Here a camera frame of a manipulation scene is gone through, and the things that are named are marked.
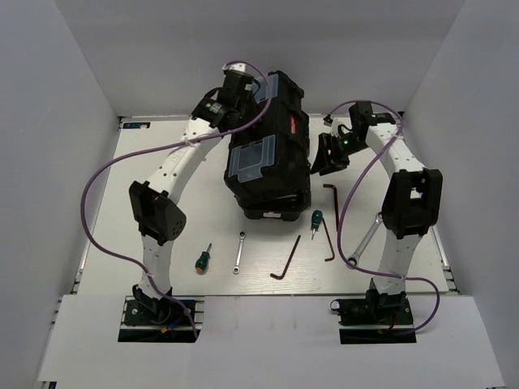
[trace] white table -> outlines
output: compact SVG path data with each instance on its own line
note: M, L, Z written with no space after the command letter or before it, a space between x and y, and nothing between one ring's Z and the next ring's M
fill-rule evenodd
M207 297L195 344L118 343L124 296L65 296L39 374L58 389L474 389L503 379L472 297L442 298L416 344L341 345L333 297ZM434 298L411 296L416 322Z
M186 125L185 120L155 121L148 129L122 130L116 156L148 147L174 143ZM313 162L317 136L329 130L322 119L311 119L311 155ZM366 150L352 156L345 171L328 176L311 176L312 205L299 220L248 220L236 204L232 192L225 186L223 174L227 160L228 139L224 139L208 155L189 181L178 206L187 215L187 226L174 243L171 280L175 295L253 295L253 294L359 294L365 293L370 276L349 270L336 256L330 255L324 228L321 226L311 241L310 218L315 209L324 213L332 239L335 240L335 216L331 183L339 189L342 204L354 181L374 156ZM102 199L94 229L101 244L131 256L142 258L142 243L133 220L128 188L134 181L143 182L158 168L168 152L138 156L113 166ZM376 164L360 186L346 214L343 247L350 254L371 226L380 210L388 187L388 177L381 164ZM233 274L238 234L247 232L239 275ZM271 272L281 274L296 237L301 241L283 280L274 280ZM380 228L367 247L361 265L376 269L384 247L385 231ZM195 271L195 261L212 242L208 272L201 276ZM440 291L448 291L441 267L441 255L431 234L427 234L410 268L410 276L433 280ZM90 246L79 286L79 294L130 294L138 282L140 269L133 264L112 258ZM431 291L424 283L409 282L411 293Z

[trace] tabletop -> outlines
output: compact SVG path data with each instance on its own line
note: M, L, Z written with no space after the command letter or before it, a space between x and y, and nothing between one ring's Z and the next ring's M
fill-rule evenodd
M151 121L149 128L121 130L115 156L140 149L174 143L180 139L187 120ZM318 134L328 131L322 118L311 118L311 150L313 162ZM338 258L337 232L332 190L339 190L340 207L350 188L369 160L372 150L350 157L348 169L321 177L311 176L311 207L297 221L248 220L225 186L223 175L227 161L229 139L223 139L197 169L178 206L187 215L187 226L175 241L170 275L174 294L254 295L254 294L360 294L365 293L370 276L350 270ZM133 181L143 182L153 173L168 152L156 152L122 161L111 167L101 207L94 226L94 237L105 247L142 261L142 241L131 211L128 188ZM389 179L381 164L375 164L359 187L346 213L342 241L345 254L351 254L370 228L380 210ZM325 262L331 255L328 240L321 226L311 240L311 213L320 209L327 221L336 259ZM247 233L243 244L240 273L233 274L238 250L238 235ZM301 235L290 268L283 280L270 273L281 274L296 237ZM385 228L380 227L361 257L360 265L376 270L384 248ZM212 243L211 259L206 274L199 275L195 261ZM442 270L441 253L429 232L420 242L410 266L410 276L422 276L436 283L440 291L448 286ZM90 245L79 285L79 294L131 294L131 286L140 279L140 269L103 254ZM411 293L431 292L421 282L407 282Z

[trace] white cable tie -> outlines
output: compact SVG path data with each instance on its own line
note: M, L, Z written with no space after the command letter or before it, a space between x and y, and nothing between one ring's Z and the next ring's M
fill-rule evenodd
M186 144L186 147L194 147L195 146L195 144L192 143L187 137L184 138L182 141Z

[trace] cable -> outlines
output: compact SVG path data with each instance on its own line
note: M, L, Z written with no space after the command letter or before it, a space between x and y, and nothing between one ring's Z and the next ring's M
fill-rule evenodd
M348 132L351 132L351 128L348 128L346 124L340 124L339 126L337 126L337 132L340 136L346 135L346 133L342 130L342 127L346 128Z
M391 326L389 326L389 328L387 330L385 330L386 332L390 332L395 326L397 325L397 316L394 315L392 317L392 322L391 322Z
M229 66L231 66L231 65L233 65L235 63L244 63L244 64L250 66L255 71L257 71L259 73L259 75L261 77L263 77L263 79L265 80L265 83L267 84L267 89L268 89L267 103L265 104L265 106L263 107L261 112L259 112L258 115L254 119L252 119L250 122L248 122L247 124L244 124L243 126L235 128L233 130L228 130L228 131L223 132L221 134L205 135L205 136L200 136L198 138L188 139L189 143L200 143L200 142L202 142L204 140L221 138L221 137L224 137L226 135L236 134L237 132L243 131L243 130L249 128L250 126L253 126L254 124L256 124L265 115L265 113L267 112L268 107L270 106L270 103L272 102L272 85L270 84L270 81L268 80L267 76L260 69L258 69L256 66L254 66L254 65L252 65L252 64L250 64L249 62L246 62L246 61L231 61L231 62L227 62L224 65L224 69L225 68L229 68ZM157 284L155 284L155 281L151 277L149 270L144 266L143 263L141 263L137 259L133 259L133 258L128 257L126 255L119 254L119 253L116 253L116 252L114 252L112 250L109 250L109 249L105 248L104 246L102 246L98 241L96 241L96 239L94 238L94 236L90 232L90 228L88 227L87 216L86 216L86 202L87 202L88 191L90 190L90 187L92 186L92 184L94 183L96 178L99 177L99 175L101 173L103 173L105 170L107 170L110 166L120 162L121 160L126 160L128 158L132 158L133 156L142 156L144 154L149 154L149 153L152 153L152 152L161 152L163 150L169 150L169 149L173 149L172 152L175 152L175 151L179 150L180 148L185 147L186 144L187 144L187 142L177 142L177 143L172 143L172 144L166 144L165 146L147 148L145 150L140 150L140 151L137 151L137 152L130 152L128 154L125 154L124 156L118 156L117 158L114 158L114 159L110 160L109 162L107 162L104 165L102 165L88 179L86 185L84 186L83 193L81 194L81 203L80 203L79 207L80 207L80 214L81 214L81 225L83 226L83 230L84 230L85 234L87 235L88 240L99 251L102 251L103 253L111 255L111 256L113 256L115 258L123 259L125 261L133 263L133 264L137 265L138 267L140 267L142 269L142 271L144 272L144 274L148 277L150 285L155 290L155 292L157 292L157 294L159 296L162 296L163 298L166 298L167 300L170 300L170 301L172 301L172 302L174 302L176 304L179 304L182 307L184 314L189 318L191 326L193 327L193 332L195 333L195 339L197 339L198 338L198 333L196 332L195 322L194 322L193 318L190 315L190 310L180 300L178 300L178 299L176 299L174 297L168 296L167 294L165 294L161 290L159 290L159 288L157 287Z
M256 92L252 93L252 97L256 96L256 93L258 93L261 89L261 83L257 80L257 79L252 79L252 82L256 84L256 86L258 87L256 89Z
M219 92L221 87L216 87L207 92L204 97L213 97L216 92Z
M345 105L348 105L348 104L353 104L355 102L356 102L355 100L350 100L350 101L345 101L344 103L340 103L337 107L332 109L332 112L330 112L328 115L332 115L332 113L337 111L339 108L341 108L341 107L343 107ZM349 268L352 268L352 269L354 269L356 271L360 271L361 273L369 274L371 276L382 276L382 277L396 278L396 279L399 279L399 280L427 282L434 289L435 295L436 295L436 303L435 303L434 309L431 312L431 315L429 315L429 317L422 324L420 324L419 326L416 326L414 329L412 329L410 331L399 332L399 335L407 335L409 333L413 333L413 332L416 332L416 331L421 330L422 328L424 328L435 317L436 312L438 312L438 308L440 307L440 291L438 290L438 287L435 285L435 283L432 282L431 280L427 279L427 278L424 278L424 277L400 276L400 275L397 275L397 274L383 273L383 272L379 272L379 271L372 271L372 270L363 269L363 268L361 268L359 266L356 266L356 265L353 265L352 263L350 263L348 261L348 259L346 258L346 256L344 255L344 252L342 251L342 244L341 244L342 227L344 225L345 214L346 214L346 211L348 210L348 206L351 203L351 199L354 197L355 192L357 191L358 187L360 186L362 180L365 178L367 173L370 171L371 167L391 147L391 145L397 140L397 136L401 135L403 130L404 130L404 118L397 111L395 111L394 109L388 107L387 105L384 105L384 104L381 104L381 103L377 103L375 101L370 101L370 102L372 104L374 104L374 105L378 105L378 106L380 106L380 107L382 107L384 109L387 109L390 113L392 113L398 119L397 132L384 145L384 147L382 147L380 152L370 161L370 163L367 164L366 168L362 171L360 176L358 176L357 181L354 183L353 187L351 188L351 191L348 193L348 197L346 198L346 201L344 202L344 205L342 206L341 217L339 218L339 227L337 229L337 250L338 250L339 255L341 256L342 260L346 264L346 266L348 266Z
M173 327L175 327L177 324L179 324L181 321L182 321L182 318L178 318L177 320L175 320L175 321L172 322L171 324L168 324L167 326L165 326L164 328L162 328L162 329L161 329L161 332L164 334L165 332L171 330Z
M161 322L154 322L153 320L150 320L150 322L153 323L153 324L162 324L162 323L165 323L166 320L168 320L168 318L169 318L170 315L171 315L171 307L169 307L168 314L165 316L164 320L162 320Z

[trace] black bracket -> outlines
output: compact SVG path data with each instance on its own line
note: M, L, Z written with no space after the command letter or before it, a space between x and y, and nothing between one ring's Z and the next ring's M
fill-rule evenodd
M319 135L319 146L310 173L320 176L346 169L350 164L349 156L367 148L366 136L370 126L380 123L395 124L390 113L373 113L370 101L358 101L350 107L351 131L338 128L339 136L329 133ZM324 119L325 126L331 126L330 115Z
M192 119L201 118L217 127L220 132L238 128L249 122L258 112L258 105L252 94L255 79L241 71L225 71L221 88L209 91L191 113Z
M371 279L370 288L366 291L366 305L368 312L375 320L393 318L401 314L405 308L410 311L405 292L398 294L379 293L373 279Z
M161 299L150 297L147 294L143 293L143 291L139 288L138 285L133 285L131 289L133 297L135 300L145 307L148 310L148 314L158 323L162 322L165 318L168 317L171 302L166 298L162 297ZM172 288L166 293L166 295L171 296Z
M139 231L154 238L159 246L175 240L186 227L186 215L168 195L166 191L158 193L151 189L149 182L134 181L130 186L131 208Z
M438 169L402 170L392 175L382 204L384 225L397 239L423 236L438 220L443 176ZM412 197L413 190L420 194Z

